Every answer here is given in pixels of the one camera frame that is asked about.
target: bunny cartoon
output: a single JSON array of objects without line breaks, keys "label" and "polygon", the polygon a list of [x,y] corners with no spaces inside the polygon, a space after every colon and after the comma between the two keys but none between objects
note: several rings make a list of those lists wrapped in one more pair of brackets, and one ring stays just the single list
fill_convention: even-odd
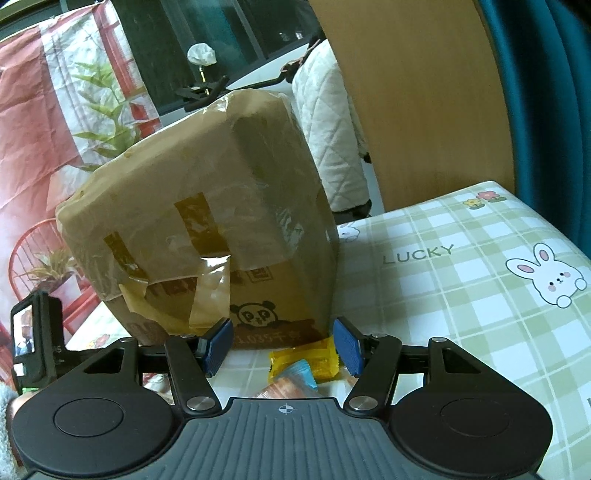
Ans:
[{"label": "bunny cartoon", "polygon": [[353,242],[357,240],[357,237],[361,233],[358,229],[356,229],[351,223],[344,223],[343,225],[339,225],[337,230],[339,231],[339,239],[343,242]]},{"label": "bunny cartoon", "polygon": [[552,305],[565,309],[577,290],[587,288],[587,282],[579,270],[564,262],[555,260],[554,252],[546,244],[534,246],[537,263],[520,258],[507,260],[507,268],[521,278],[534,283],[542,298]]}]

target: snack wrapper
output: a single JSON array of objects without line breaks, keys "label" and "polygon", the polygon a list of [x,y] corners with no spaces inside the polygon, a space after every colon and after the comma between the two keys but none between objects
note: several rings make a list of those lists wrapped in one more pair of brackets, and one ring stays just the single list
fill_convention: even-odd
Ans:
[{"label": "snack wrapper", "polygon": [[339,373],[339,356],[332,337],[269,354],[269,382],[299,360],[306,360],[316,381],[332,380]]},{"label": "snack wrapper", "polygon": [[299,360],[293,365],[290,365],[285,370],[283,370],[283,372],[277,375],[275,380],[283,377],[296,377],[299,378],[305,385],[308,385],[308,387],[313,388],[314,390],[318,388],[316,380],[314,379],[314,374],[310,368],[310,364],[306,360]]},{"label": "snack wrapper", "polygon": [[320,394],[293,377],[281,377],[270,383],[253,398],[319,398]]}]

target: metal screw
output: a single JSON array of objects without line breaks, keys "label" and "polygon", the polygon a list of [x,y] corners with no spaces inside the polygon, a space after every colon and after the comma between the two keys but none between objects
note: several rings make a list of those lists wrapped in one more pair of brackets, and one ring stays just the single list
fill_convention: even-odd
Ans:
[{"label": "metal screw", "polygon": [[193,397],[187,400],[187,407],[195,411],[211,410],[216,406],[216,401],[212,397]]},{"label": "metal screw", "polygon": [[373,397],[362,395],[360,397],[353,397],[349,402],[349,407],[356,411],[373,410],[378,406],[378,401]]}]

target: crosshair marking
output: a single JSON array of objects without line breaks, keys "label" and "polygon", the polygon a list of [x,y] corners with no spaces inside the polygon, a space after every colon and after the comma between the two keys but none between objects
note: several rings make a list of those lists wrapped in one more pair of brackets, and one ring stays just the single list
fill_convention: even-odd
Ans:
[{"label": "crosshair marking", "polygon": [[281,407],[276,408],[276,410],[279,410],[281,413],[284,413],[285,415],[287,415],[288,413],[292,413],[294,410],[297,410],[297,408],[294,408],[291,405],[288,405],[286,403],[285,405],[282,405]]}]

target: white quilted jacket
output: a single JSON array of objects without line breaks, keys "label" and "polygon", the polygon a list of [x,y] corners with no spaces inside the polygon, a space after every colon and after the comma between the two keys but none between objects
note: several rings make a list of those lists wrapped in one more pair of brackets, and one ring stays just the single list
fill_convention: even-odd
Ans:
[{"label": "white quilted jacket", "polygon": [[369,191],[361,158],[367,147],[328,40],[299,68],[293,92],[296,114],[332,211],[365,204]]}]

